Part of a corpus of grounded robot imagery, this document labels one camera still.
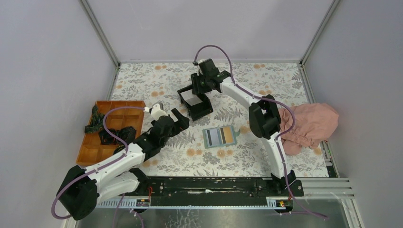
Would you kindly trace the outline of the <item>orange compartment tray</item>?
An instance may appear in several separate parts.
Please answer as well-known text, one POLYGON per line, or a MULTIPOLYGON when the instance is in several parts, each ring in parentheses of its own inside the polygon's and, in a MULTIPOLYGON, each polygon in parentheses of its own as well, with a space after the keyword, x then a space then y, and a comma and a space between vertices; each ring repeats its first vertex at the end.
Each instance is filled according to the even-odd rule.
POLYGON ((84 138, 76 164, 90 166, 101 162, 123 149, 117 139, 131 143, 142 132, 144 101, 97 101, 91 118, 84 127, 84 138))

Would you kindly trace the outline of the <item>pink cloth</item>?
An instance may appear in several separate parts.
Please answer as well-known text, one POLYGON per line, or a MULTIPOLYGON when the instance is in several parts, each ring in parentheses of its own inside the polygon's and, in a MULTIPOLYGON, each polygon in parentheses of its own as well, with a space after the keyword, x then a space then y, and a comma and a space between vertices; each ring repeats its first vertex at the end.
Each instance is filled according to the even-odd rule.
POLYGON ((290 109, 296 123, 281 136, 287 155, 297 155, 303 148, 317 148, 338 127, 339 113, 326 103, 301 104, 290 109))

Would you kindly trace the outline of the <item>gold credit card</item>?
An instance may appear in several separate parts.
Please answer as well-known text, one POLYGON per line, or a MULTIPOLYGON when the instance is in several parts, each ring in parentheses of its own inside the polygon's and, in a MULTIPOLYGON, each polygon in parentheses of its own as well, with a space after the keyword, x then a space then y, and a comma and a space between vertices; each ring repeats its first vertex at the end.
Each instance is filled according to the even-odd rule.
POLYGON ((225 126, 220 128, 220 136, 223 145, 235 143, 233 129, 231 126, 225 126))

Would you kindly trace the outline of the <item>white magnetic stripe card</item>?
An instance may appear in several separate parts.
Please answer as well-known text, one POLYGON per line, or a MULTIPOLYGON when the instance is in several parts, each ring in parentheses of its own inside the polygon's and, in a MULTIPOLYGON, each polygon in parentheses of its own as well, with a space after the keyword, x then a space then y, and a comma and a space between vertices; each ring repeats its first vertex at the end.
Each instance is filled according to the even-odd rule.
POLYGON ((217 146, 220 144, 217 129, 206 130, 207 144, 209 147, 217 146))

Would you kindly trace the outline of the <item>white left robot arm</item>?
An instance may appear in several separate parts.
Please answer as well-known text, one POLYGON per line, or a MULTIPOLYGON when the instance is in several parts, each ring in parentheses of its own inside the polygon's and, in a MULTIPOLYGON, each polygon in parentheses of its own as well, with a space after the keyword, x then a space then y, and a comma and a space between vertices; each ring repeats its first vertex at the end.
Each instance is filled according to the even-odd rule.
POLYGON ((51 207, 57 219, 81 220, 89 215, 98 203, 115 196, 131 193, 142 195, 147 191, 146 176, 136 176, 132 168, 154 157, 168 139, 189 128, 189 118, 172 109, 177 120, 164 111, 153 108, 152 128, 111 157, 86 168, 78 165, 66 174, 51 207))

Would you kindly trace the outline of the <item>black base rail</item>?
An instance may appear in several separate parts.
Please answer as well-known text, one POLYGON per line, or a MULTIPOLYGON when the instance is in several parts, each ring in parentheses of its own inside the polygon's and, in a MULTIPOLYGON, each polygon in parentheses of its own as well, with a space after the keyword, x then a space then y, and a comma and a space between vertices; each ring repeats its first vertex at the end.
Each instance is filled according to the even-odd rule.
POLYGON ((267 206, 267 199, 287 200, 304 195, 302 182, 258 177, 149 177, 128 196, 151 201, 153 207, 253 207, 267 206))

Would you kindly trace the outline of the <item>stack of white cards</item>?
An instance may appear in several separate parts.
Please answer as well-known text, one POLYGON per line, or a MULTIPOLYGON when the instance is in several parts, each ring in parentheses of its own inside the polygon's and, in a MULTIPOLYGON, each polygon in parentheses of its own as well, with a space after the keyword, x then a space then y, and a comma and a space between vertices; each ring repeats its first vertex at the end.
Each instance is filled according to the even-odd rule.
POLYGON ((191 90, 185 91, 181 95, 184 101, 191 106, 202 103, 202 100, 197 95, 194 95, 191 90))

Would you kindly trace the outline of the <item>black card box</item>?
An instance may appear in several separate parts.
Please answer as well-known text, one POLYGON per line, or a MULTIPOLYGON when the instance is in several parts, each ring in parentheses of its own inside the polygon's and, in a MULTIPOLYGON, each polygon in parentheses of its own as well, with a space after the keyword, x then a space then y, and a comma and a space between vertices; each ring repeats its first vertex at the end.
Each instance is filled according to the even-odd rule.
POLYGON ((180 101, 188 110, 193 121, 199 120, 213 112, 210 99, 205 94, 192 93, 193 85, 186 86, 177 91, 180 101))

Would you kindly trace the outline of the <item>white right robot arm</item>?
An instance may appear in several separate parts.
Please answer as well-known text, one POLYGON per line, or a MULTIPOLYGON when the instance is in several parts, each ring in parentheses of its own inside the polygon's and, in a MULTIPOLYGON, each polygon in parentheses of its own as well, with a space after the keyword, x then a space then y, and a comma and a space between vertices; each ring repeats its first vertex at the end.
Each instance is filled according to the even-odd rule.
POLYGON ((249 128, 261 139, 271 163, 273 191, 280 196, 291 190, 296 180, 295 173, 288 167, 284 148, 281 145, 280 102, 272 96, 261 97, 233 78, 228 71, 220 71, 212 59, 193 64, 197 73, 191 74, 192 93, 204 95, 213 90, 227 95, 244 106, 249 113, 249 128))

